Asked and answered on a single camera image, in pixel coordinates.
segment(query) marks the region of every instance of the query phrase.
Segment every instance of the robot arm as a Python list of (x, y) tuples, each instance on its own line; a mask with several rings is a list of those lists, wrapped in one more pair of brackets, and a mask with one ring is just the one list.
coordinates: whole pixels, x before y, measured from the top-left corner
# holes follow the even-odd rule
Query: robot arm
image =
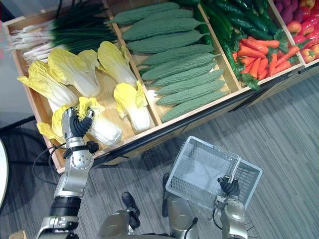
[(92, 153), (98, 144), (85, 144), (83, 137), (91, 127), (94, 112), (88, 109), (86, 117), (79, 121), (76, 111), (67, 109), (62, 118), (62, 130), (67, 150), (64, 153), (65, 172), (60, 177), (54, 193), (50, 214), (42, 221), (37, 239), (77, 239), (72, 232), (78, 226), (78, 211), (93, 165)]

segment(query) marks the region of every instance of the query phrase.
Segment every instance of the white table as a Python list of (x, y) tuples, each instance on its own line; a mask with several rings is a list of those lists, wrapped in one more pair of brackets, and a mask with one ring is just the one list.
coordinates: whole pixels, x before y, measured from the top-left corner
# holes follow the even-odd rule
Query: white table
[(8, 158), (5, 152), (5, 147), (0, 139), (0, 207), (3, 203), (6, 187), (8, 184)]

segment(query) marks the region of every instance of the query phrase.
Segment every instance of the plastic basket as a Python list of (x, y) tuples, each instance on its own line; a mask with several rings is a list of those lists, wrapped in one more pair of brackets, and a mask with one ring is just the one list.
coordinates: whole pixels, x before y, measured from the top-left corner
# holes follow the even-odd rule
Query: plastic basket
[(213, 209), (215, 197), (222, 194), (217, 179), (229, 175), (231, 182), (240, 160), (237, 154), (190, 136), (177, 155), (166, 190)]
[(239, 201), (245, 205), (245, 209), (248, 207), (262, 174), (263, 170), (261, 168), (245, 160), (241, 160), (238, 165), (235, 179), (239, 183)]

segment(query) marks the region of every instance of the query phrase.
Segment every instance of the purple vegetable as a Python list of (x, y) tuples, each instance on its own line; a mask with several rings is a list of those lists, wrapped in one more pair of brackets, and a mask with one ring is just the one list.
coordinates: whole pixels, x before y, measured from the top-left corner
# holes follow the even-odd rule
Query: purple vegetable
[(290, 0), (283, 0), (281, 1), (281, 3), (283, 4), (283, 7), (286, 8), (286, 7), (289, 7), (290, 6)]
[(298, 8), (294, 12), (293, 20), (301, 23), (303, 21), (303, 15), (304, 11), (301, 8)]
[(293, 6), (293, 12), (298, 8), (298, 0), (291, 0), (291, 6)]
[(283, 5), (282, 5), (282, 3), (281, 3), (281, 2), (278, 2), (278, 3), (275, 4), (275, 6), (276, 6), (278, 12), (281, 13), (282, 10), (283, 10)]
[(283, 18), (285, 24), (288, 24), (293, 20), (293, 6), (289, 5), (281, 12), (281, 17)]

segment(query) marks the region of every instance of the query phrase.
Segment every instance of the orange carrot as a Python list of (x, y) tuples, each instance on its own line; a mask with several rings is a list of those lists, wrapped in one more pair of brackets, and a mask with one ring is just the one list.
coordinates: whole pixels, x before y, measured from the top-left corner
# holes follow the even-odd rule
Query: orange carrot
[(245, 66), (250, 65), (251, 63), (253, 63), (253, 61), (256, 60), (256, 58), (254, 57), (247, 57), (247, 58), (243, 58), (241, 61), (242, 63), (245, 64)]
[(264, 69), (263, 73), (261, 73), (260, 75), (257, 76), (258, 80), (261, 81), (261, 80), (264, 80), (266, 75), (268, 73), (268, 70), (267, 68)]
[(254, 49), (251, 49), (247, 46), (241, 46), (240, 50), (237, 52), (238, 56), (249, 56), (249, 57), (255, 57), (255, 58), (262, 58), (265, 59), (266, 56), (261, 53), (260, 51), (256, 51)]
[(234, 57), (234, 59), (235, 59), (235, 62), (237, 62), (237, 51), (235, 51), (235, 52), (233, 53), (233, 57)]
[(267, 55), (268, 53), (268, 47), (257, 43), (255, 40), (249, 40), (249, 39), (243, 38), (241, 39), (240, 42), (243, 43), (245, 46), (248, 46), (256, 51), (260, 51), (264, 55)]
[(249, 73), (253, 65), (254, 63), (249, 64), (248, 66), (246, 66), (245, 70), (243, 70), (241, 73)]
[(274, 70), (274, 74), (277, 74), (283, 70), (288, 69), (289, 67), (291, 67), (291, 63), (290, 61), (285, 61), (284, 63), (281, 63), (279, 66), (277, 66)]
[(258, 73), (258, 67), (259, 67), (259, 64), (260, 64), (260, 60), (261, 60), (261, 58), (258, 58), (256, 61), (254, 61), (253, 66), (252, 66), (252, 68), (249, 71), (249, 73), (255, 78), (257, 78), (257, 73)]
[(284, 54), (282, 57), (280, 57), (276, 63), (275, 66), (279, 66), (282, 63), (284, 63), (285, 61), (287, 61), (290, 57), (294, 56), (297, 54), (297, 52), (299, 52), (299, 47), (297, 46), (292, 46), (291, 48), (289, 48), (289, 52), (287, 54)]
[(278, 55), (278, 58), (280, 58), (284, 55), (284, 53), (281, 50), (278, 50), (277, 55)]
[(258, 75), (260, 75), (261, 73), (264, 72), (267, 64), (268, 64), (268, 59), (267, 58), (266, 59), (262, 59), (260, 61), (260, 64), (259, 64), (259, 67), (258, 67), (258, 73), (257, 73)]
[(272, 76), (274, 74), (277, 59), (278, 59), (277, 53), (271, 54), (271, 61), (269, 62), (269, 70), (268, 70), (269, 76)]
[(264, 45), (264, 46), (270, 46), (272, 48), (277, 48), (280, 44), (280, 41), (277, 40), (256, 40), (254, 38), (252, 38), (251, 36), (248, 37), (248, 40), (254, 40), (256, 43)]

